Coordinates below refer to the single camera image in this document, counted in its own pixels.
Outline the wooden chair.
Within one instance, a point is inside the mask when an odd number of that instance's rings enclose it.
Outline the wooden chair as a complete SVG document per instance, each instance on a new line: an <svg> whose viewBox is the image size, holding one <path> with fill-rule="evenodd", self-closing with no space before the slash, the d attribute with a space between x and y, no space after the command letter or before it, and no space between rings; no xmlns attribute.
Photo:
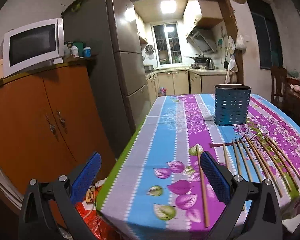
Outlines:
<svg viewBox="0 0 300 240"><path fill-rule="evenodd" d="M277 108L282 108L284 103L284 95L287 87L286 77L287 70L272 66L271 70L271 97L270 101Z"/></svg>

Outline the floral striped tablecloth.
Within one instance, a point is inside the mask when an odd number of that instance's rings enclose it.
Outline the floral striped tablecloth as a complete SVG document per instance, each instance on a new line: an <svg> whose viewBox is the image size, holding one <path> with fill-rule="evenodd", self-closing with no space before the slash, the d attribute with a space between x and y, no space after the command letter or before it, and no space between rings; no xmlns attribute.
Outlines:
<svg viewBox="0 0 300 240"><path fill-rule="evenodd" d="M282 218L300 213L300 127L253 94L244 124L215 123L215 96L163 96L151 107L96 198L125 239L203 239L231 198L212 181L224 166L244 182L269 182Z"/></svg>

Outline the range hood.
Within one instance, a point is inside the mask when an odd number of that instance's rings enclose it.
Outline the range hood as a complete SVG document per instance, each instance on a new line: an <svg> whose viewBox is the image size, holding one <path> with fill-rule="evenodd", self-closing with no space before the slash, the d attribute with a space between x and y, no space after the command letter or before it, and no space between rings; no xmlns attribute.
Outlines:
<svg viewBox="0 0 300 240"><path fill-rule="evenodd" d="M186 39L187 42L196 46L202 54L215 53L217 51L212 30L194 27Z"/></svg>

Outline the wooden chopstick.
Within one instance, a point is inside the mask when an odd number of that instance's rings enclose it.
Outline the wooden chopstick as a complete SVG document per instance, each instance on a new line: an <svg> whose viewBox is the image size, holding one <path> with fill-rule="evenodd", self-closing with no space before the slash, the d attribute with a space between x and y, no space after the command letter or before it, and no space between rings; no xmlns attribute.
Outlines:
<svg viewBox="0 0 300 240"><path fill-rule="evenodd" d="M271 147L269 146L269 144L264 140L260 140L259 137L255 137L255 139L250 139L250 142L253 144L254 148L256 148L257 152L259 153L259 155L261 156L264 165L268 168L270 168L270 166L268 165L268 162L266 161L266 159L264 158L263 154L260 153L259 149L263 148L263 151L266 152L268 158L272 161L273 166L276 167L277 169L277 174L278 176L281 177L282 181L284 182L288 192L292 191L292 187L289 183L289 181L287 180L281 166L280 166L280 162L279 162L279 158L276 156L276 154L272 154L271 153Z"/></svg>
<svg viewBox="0 0 300 240"><path fill-rule="evenodd" d="M266 163L266 161L264 160L264 158L262 157L262 154L259 152L259 150L256 148L256 146L253 144L253 142L245 135L244 138L246 139L246 141L248 142L248 144L250 145L250 147L252 148L254 154L256 155L258 162L260 163L262 169L264 170L264 174L266 176L266 178L271 179L271 181L274 183L279 196L282 198L283 197L283 193L274 177L273 172L271 171L271 169L268 167L268 164Z"/></svg>
<svg viewBox="0 0 300 240"><path fill-rule="evenodd" d="M225 143L223 143L223 153L224 153L224 160L225 160L226 168L229 169L229 167L230 167L230 162L229 162L228 153L227 153L227 151L226 151Z"/></svg>
<svg viewBox="0 0 300 240"><path fill-rule="evenodd" d="M282 165L285 167L286 171L289 173L290 177L294 180L292 172L294 172L295 176L300 181L300 174L298 173L297 169L294 167L292 162L289 158L284 154L283 150L277 146L277 144L268 136L264 136L265 140L270 143L271 148L273 148L274 152L276 153L277 157L280 159Z"/></svg>
<svg viewBox="0 0 300 240"><path fill-rule="evenodd" d="M232 146L233 146L233 149L234 149L234 154L235 154L235 159L236 159L236 165L237 165L238 174L242 175L241 163L239 161L239 155L238 155L238 152L237 152L237 147L236 147L236 144L235 144L235 142L234 142L233 139L231 140L231 142L232 142Z"/></svg>
<svg viewBox="0 0 300 240"><path fill-rule="evenodd" d="M243 160L243 164L244 164L244 166L245 166L245 170L246 170L246 173L247 173L247 175L248 175L249 181L251 181L252 177L251 177L251 174L250 174L249 166L247 165L247 162L246 162L246 159L245 159L245 157L244 157L244 154L243 154L242 148L241 148L241 146L240 146L239 140L236 138L235 141L236 141L237 147L238 147L238 149L239 149L241 158L242 158L242 160Z"/></svg>
<svg viewBox="0 0 300 240"><path fill-rule="evenodd" d="M256 159L256 155L254 154L253 148L249 145L249 143L247 141L243 141L242 138L239 138L240 143L242 144L243 148L246 151L247 156L249 157L251 164L255 170L255 173L257 175L257 178L259 180L259 182L262 181L263 177L262 177L262 172L260 170L260 167L258 165L258 161Z"/></svg>
<svg viewBox="0 0 300 240"><path fill-rule="evenodd" d="M265 140L264 136L259 137L259 138L260 138L260 140L262 140L262 141ZM274 152L273 148L272 148L270 151L271 151L272 154L276 154L276 153ZM282 170L283 170L283 172L284 172L284 174L285 174L287 180L289 181L289 183L290 183L292 189L295 189L296 191L298 191L299 186L298 186L298 184L297 184L297 182L296 182L296 179L294 178L294 180L293 180L293 179L290 177L289 173L286 171L285 167L282 165L280 159L279 159L279 162L280 162L280 166L281 166L281 168L282 168Z"/></svg>
<svg viewBox="0 0 300 240"><path fill-rule="evenodd" d="M196 144L196 152L197 152L197 159L198 159L200 179L201 179L201 188L202 188L204 225L205 225L205 228L208 228L210 226L210 218L209 218L209 211L208 211L208 205L207 205L207 195L206 195L206 187L205 187L205 181L204 181L204 172L200 165L200 156L203 153L203 147L200 144Z"/></svg>

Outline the blue perforated utensil holder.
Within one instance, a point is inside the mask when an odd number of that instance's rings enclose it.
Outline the blue perforated utensil holder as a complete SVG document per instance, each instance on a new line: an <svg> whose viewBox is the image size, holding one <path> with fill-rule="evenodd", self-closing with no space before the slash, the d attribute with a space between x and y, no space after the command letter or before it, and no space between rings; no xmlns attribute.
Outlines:
<svg viewBox="0 0 300 240"><path fill-rule="evenodd" d="M247 121L251 87L240 84L215 85L215 117L219 126L235 126Z"/></svg>

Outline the blue lidded jar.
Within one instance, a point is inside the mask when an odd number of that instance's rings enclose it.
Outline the blue lidded jar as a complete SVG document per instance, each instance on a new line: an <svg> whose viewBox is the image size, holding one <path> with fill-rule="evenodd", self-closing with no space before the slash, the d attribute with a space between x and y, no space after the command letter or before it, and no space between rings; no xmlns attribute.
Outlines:
<svg viewBox="0 0 300 240"><path fill-rule="evenodd" d="M91 57L91 48L90 47L84 47L83 48L83 57L84 58L90 58Z"/></svg>

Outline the kitchen counter cabinets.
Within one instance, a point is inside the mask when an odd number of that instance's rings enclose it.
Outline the kitchen counter cabinets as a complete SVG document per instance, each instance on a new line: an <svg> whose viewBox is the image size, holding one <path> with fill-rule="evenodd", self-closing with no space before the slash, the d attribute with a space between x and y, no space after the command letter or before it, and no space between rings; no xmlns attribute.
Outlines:
<svg viewBox="0 0 300 240"><path fill-rule="evenodd" d="M225 81L225 70L158 68L146 75L151 104L162 95L213 94Z"/></svg>

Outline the white bottle red label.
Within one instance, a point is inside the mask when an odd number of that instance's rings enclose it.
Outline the white bottle red label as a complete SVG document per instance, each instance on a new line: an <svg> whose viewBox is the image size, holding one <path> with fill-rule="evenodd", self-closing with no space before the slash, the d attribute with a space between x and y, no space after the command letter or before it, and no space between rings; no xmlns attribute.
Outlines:
<svg viewBox="0 0 300 240"><path fill-rule="evenodd" d="M74 58L79 57L79 50L78 50L78 48L77 48L76 45L73 45L73 46L71 47L71 55L72 55L72 57L74 57Z"/></svg>

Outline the grey refrigerator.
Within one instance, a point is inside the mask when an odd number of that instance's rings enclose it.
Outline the grey refrigerator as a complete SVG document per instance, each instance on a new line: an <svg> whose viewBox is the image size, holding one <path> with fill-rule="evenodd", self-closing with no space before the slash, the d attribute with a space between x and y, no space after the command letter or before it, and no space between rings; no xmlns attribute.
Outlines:
<svg viewBox="0 0 300 240"><path fill-rule="evenodd" d="M62 13L64 39L90 47L89 73L98 113L119 157L151 103L130 0L76 0Z"/></svg>

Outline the kitchen window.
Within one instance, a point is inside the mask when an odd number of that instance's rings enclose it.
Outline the kitchen window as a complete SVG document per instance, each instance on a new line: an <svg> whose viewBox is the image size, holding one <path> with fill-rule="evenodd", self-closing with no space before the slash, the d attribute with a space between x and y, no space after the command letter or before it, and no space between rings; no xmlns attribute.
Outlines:
<svg viewBox="0 0 300 240"><path fill-rule="evenodd" d="M159 65L180 64L182 55L176 23L154 25L153 34Z"/></svg>

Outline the white plastic bag hanging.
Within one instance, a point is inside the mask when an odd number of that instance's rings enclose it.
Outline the white plastic bag hanging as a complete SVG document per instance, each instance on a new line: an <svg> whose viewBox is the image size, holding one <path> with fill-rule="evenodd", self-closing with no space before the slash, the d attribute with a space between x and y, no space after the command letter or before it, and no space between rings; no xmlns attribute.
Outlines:
<svg viewBox="0 0 300 240"><path fill-rule="evenodd" d="M238 31L236 36L235 48L237 50L245 51L247 46L243 35Z"/></svg>

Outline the steel kettle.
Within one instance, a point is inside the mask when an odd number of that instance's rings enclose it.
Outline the steel kettle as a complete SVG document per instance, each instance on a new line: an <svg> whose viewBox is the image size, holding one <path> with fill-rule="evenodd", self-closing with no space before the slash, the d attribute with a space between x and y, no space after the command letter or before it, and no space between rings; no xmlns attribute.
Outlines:
<svg viewBox="0 0 300 240"><path fill-rule="evenodd" d="M207 61L206 61L206 68L208 70L215 70L215 64L214 64L214 61L212 58L207 58Z"/></svg>

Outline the white microwave oven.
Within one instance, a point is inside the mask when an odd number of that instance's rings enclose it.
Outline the white microwave oven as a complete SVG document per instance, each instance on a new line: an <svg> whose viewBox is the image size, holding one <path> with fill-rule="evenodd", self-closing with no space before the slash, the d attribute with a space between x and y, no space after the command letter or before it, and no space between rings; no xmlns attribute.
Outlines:
<svg viewBox="0 0 300 240"><path fill-rule="evenodd" d="M64 24L53 18L13 29L4 35L2 46L3 75L64 56Z"/></svg>

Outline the orange wooden cabinet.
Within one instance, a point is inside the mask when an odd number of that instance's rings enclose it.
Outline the orange wooden cabinet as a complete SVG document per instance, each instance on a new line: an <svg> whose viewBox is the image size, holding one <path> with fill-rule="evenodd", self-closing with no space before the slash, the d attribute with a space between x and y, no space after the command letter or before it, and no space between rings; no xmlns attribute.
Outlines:
<svg viewBox="0 0 300 240"><path fill-rule="evenodd" d="M102 158L98 179L115 164L90 87L93 60L57 64L0 79L0 199L18 214L32 178L52 181Z"/></svg>

